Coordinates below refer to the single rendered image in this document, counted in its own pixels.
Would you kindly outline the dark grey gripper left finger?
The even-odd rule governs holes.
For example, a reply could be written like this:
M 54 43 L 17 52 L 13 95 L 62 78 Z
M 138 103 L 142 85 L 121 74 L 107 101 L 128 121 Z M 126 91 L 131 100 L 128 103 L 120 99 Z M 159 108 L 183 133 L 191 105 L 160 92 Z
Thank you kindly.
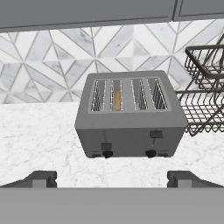
M 2 188 L 56 188 L 56 171 L 34 171 L 27 177 L 2 185 Z

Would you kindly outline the grey four-slot toaster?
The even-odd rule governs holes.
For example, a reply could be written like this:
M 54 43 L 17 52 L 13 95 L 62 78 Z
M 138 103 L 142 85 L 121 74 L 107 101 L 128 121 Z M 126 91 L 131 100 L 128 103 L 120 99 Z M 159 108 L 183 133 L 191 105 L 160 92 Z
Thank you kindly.
M 116 91 L 121 110 L 116 111 Z M 75 129 L 88 158 L 170 158 L 178 148 L 187 120 L 167 74 L 162 71 L 91 73 L 87 76 Z M 162 138 L 150 132 L 161 130 Z M 104 143 L 111 150 L 102 150 Z

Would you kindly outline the grey wall cupboard door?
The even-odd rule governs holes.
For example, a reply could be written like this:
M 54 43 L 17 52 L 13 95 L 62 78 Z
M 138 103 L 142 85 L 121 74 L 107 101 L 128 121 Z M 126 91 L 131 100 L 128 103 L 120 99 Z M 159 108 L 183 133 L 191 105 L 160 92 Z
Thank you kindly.
M 176 0 L 172 20 L 193 21 L 224 18 L 224 0 Z
M 0 33 L 170 22 L 176 0 L 0 0 Z

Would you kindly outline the bread slice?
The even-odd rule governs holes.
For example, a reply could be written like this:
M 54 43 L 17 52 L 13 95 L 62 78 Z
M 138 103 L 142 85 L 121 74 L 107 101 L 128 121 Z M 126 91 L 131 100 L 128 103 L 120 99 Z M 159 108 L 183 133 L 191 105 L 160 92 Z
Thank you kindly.
M 121 110 L 121 92 L 115 91 L 115 111 Z

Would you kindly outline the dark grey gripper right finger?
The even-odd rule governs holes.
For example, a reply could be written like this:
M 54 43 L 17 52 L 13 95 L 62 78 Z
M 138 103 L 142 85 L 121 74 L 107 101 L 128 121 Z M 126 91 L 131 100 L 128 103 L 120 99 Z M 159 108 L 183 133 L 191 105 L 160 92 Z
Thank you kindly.
M 201 179 L 194 175 L 191 171 L 168 171 L 167 172 L 168 187 L 176 188 L 194 188 L 194 187 L 220 187 L 224 188 L 224 185 L 218 185 L 213 182 Z

